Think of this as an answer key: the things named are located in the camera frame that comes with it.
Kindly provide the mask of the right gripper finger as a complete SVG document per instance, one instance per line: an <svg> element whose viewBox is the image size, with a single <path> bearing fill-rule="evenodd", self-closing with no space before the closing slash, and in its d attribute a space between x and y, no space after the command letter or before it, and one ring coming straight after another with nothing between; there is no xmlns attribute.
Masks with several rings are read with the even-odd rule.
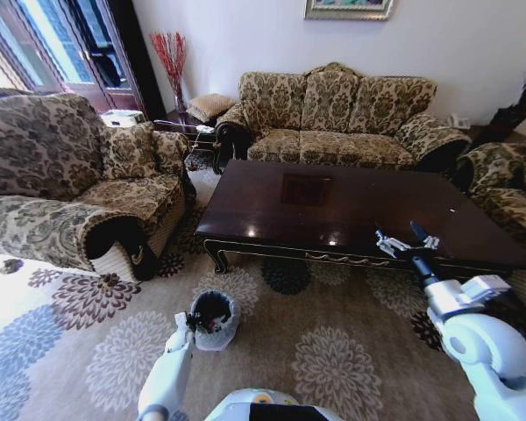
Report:
<svg viewBox="0 0 526 421"><path fill-rule="evenodd" d="M387 236L379 227L375 230L376 246L383 252L397 258L401 253L407 251L407 244L398 239Z"/></svg>
<svg viewBox="0 0 526 421"><path fill-rule="evenodd" d="M439 237L428 234L420 225L418 225L414 221L411 221L409 224L412 232L416 235L419 241L417 245L412 246L414 250L436 251L438 249L440 242Z"/></svg>

